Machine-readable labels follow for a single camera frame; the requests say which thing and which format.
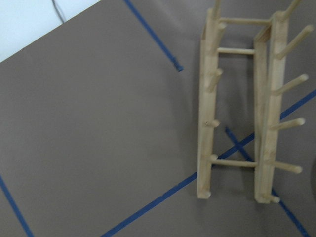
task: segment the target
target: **blue painter's tape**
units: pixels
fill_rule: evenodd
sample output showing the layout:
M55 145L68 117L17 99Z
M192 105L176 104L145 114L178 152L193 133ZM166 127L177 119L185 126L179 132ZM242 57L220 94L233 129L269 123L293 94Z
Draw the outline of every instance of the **blue painter's tape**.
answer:
M130 0L124 0L124 2L129 7L129 9L134 13L136 18L140 21L140 23L144 26L144 28L147 30L147 32L151 35L151 37L154 39L154 41L158 44L158 46L162 49L162 51L165 53L165 55L169 58L169 60L173 63L174 67L179 72L182 71L184 68L179 64L176 57L171 54L169 49L164 45L164 43L157 36L157 34L153 31L153 29L146 22L146 20L142 17L142 15L139 13L139 11L134 7L132 2Z
M311 92L310 94L308 94L307 96L305 96L304 98L302 98L300 101L298 101L297 103L295 103L293 106L291 106L290 108L288 108L287 110L285 110L282 114L281 114L281 119L285 118L286 116L288 116L290 113L294 112L295 110L297 110L299 107L301 107L302 105L304 105L305 103L307 103L308 101L310 101L311 99L313 99L316 96L316 90L314 90L313 92ZM243 140L241 140L239 142L240 146L233 146L230 149L228 149L226 152L222 153L218 159L226 159L227 157L229 157L230 155L232 155L233 153L235 153L236 151L238 151L239 149L243 149L243 147L245 145L247 145L249 142L251 142L254 139L254 133L250 134L249 136L247 136L246 138L244 138ZM160 204L161 202L163 202L164 200L166 200L168 197L170 197L171 195L175 194L177 191L179 191L180 189L182 189L183 187L185 187L186 185L188 185L189 183L191 183L192 181L194 181L197 178L197 173L195 172L194 174L192 174L190 177L186 178L184 181L182 181L181 183L179 183L177 186L173 187L172 189L170 189L169 191L167 191L165 194L163 194L162 196L158 197L157 199L155 199L154 201L152 201L151 203L147 204L146 206L144 206L142 209L140 209L139 211L135 212L133 215L131 215L130 217L126 218L124 221L122 221L121 223L119 223L118 225L116 225L115 227L113 227L112 229L110 229L109 231L107 231L104 235L102 235L101 237L111 237L114 234L116 234L118 231L120 231L121 229L123 229L124 227L126 227L127 225L129 225L130 223L132 223L133 221L135 221L137 218L139 218L140 216L144 215L146 212L150 211L151 209L153 209L155 206L157 206L158 204Z
M8 200L9 204L11 205L16 217L18 218L19 222L21 223L21 226L23 227L26 235L28 237L34 237L31 229L29 228L28 224L26 223L22 213L20 212L18 206L16 205L11 193L9 192L9 189L7 188L7 186L4 183L4 180L2 179L1 175L0 175L0 187L6 197L6 199Z
M114 235L115 233L117 233L118 231L123 229L125 226L129 225L131 222L135 221L137 218L141 217L146 212L148 212L149 210L153 209L155 206L157 206L158 204L160 204L161 202L166 200L168 197L170 197L171 195L175 194L177 191L179 191L183 187L187 186L189 183L191 183L196 178L197 178L197 173L195 172L190 177L186 178L181 183L179 183L178 185L174 186L172 189L168 190L162 196L156 198L151 203L147 204L142 209L140 209L139 211L135 212L133 215L131 215L130 217L128 217L127 219L125 219L124 221L119 223L117 226L115 226L114 228L112 228L109 231L107 231L101 237L110 237L110 236Z
M279 197L279 195L276 193L276 191L274 189L272 189L271 192L274 196ZM299 222L299 220L295 217L295 215L290 211L290 209L288 209L288 207L285 205L285 203L281 200L279 202L280 206L283 208L283 210L285 211L285 213L287 214L287 216L291 219L291 221L296 225L296 228L299 230L299 232L301 232L303 237L311 237L307 231L305 230L305 228L303 227L303 225Z
M253 161L253 159L250 157L250 155L248 154L248 152L243 148L242 145L240 145L239 141L237 140L237 138L235 137L235 135L233 134L233 132L226 127L225 129L226 134L228 135L228 137L231 139L231 141L235 144L236 147L238 147L238 150L240 151L240 153L243 155L243 157L245 158L246 161ZM279 195L276 193L276 191L274 189L272 189L272 194L274 196L278 196ZM305 228L303 227L303 225L301 224L301 222L295 217L295 215L288 209L288 207L285 205L285 203L281 200L279 202L280 206L283 208L283 210L285 211L285 213L287 214L287 216L290 218L290 220L295 224L296 228L298 229L298 231L302 234L303 237L310 237L310 235L307 233L307 231L305 230Z
M312 91L309 93L307 96L296 102L294 105L292 105L290 108L286 109L281 113L280 119L284 119L286 116L297 110L299 107L302 105L306 104L309 102L311 99L313 99L316 96L316 90Z

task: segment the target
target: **floor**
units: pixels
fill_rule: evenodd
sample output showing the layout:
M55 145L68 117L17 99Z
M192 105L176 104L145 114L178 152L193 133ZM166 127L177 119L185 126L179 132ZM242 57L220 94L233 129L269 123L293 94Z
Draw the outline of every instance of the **floor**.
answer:
M305 98L284 120L306 124L281 132L277 151L303 173L278 170L274 179L303 229L284 206L255 202L249 169L214 167L212 196L196 197L199 38L213 4L103 0L0 63L0 237L316 236L315 33L287 58L286 82L310 79L282 104ZM289 4L223 0L222 15L269 18ZM289 39L316 25L315 8L306 0L295 10ZM259 30L231 25L221 46L251 48ZM226 127L239 141L253 132L252 58L221 56L219 64L218 155L234 146ZM253 145L244 146L251 157Z

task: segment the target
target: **wooden rack leg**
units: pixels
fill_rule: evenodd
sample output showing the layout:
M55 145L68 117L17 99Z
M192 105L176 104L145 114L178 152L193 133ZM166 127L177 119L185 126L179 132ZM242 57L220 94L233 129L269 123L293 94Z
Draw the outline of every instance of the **wooden rack leg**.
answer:
M219 22L219 3L215 11L208 10L205 31L201 40L199 118L198 118L198 154L197 154L197 197L210 197L211 163L209 157L213 151L214 128L219 122L215 119L216 88L207 90L218 72L217 47L224 32L225 24Z
M284 81L285 58L278 59L276 57L276 53L285 48L287 42L288 19L281 21L282 15L283 12L276 12L272 16L268 76L264 88L265 99L264 102L261 101L264 113L262 121L257 120L257 123L262 122L260 154L257 157L258 166L255 168L255 199L259 203L271 202L265 197L272 190L274 166L266 164L265 161L274 162L277 151L278 130L270 130L269 128L279 123L281 110L282 95L272 96L271 91L281 88Z
M261 30L254 39L254 130L255 130L255 162L259 163L260 147L263 136L263 115L266 102L267 87L267 41L270 38L271 26ZM260 198L259 179L261 172L255 168L255 198Z

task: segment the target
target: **wooden frame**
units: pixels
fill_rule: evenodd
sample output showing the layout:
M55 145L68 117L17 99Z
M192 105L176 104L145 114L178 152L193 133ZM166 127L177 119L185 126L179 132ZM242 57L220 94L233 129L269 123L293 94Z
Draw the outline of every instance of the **wooden frame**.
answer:
M276 161L278 131L300 126L303 118L279 122L282 94L308 79L302 74L283 85L286 55L310 32L306 26L287 44L289 16L301 0L294 0L286 11L276 12L271 19L221 18L220 0L207 14L200 47L200 86L197 158L197 197L210 197L211 166L230 165L255 168L255 199L259 203L279 202L271 195L274 168L300 173L300 166ZM220 48L219 43L228 24L255 24L265 27L254 38L254 49ZM267 42L270 40L269 62ZM218 68L218 54L233 53L254 56L254 120L255 162L218 160L212 153L215 120L216 88L222 70Z

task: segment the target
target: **white wall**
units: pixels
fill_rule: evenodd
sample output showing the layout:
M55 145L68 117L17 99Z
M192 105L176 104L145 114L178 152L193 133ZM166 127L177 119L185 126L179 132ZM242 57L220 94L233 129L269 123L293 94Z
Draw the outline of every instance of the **white wall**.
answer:
M66 20L99 0L56 0ZM0 0L0 62L61 24L51 0Z

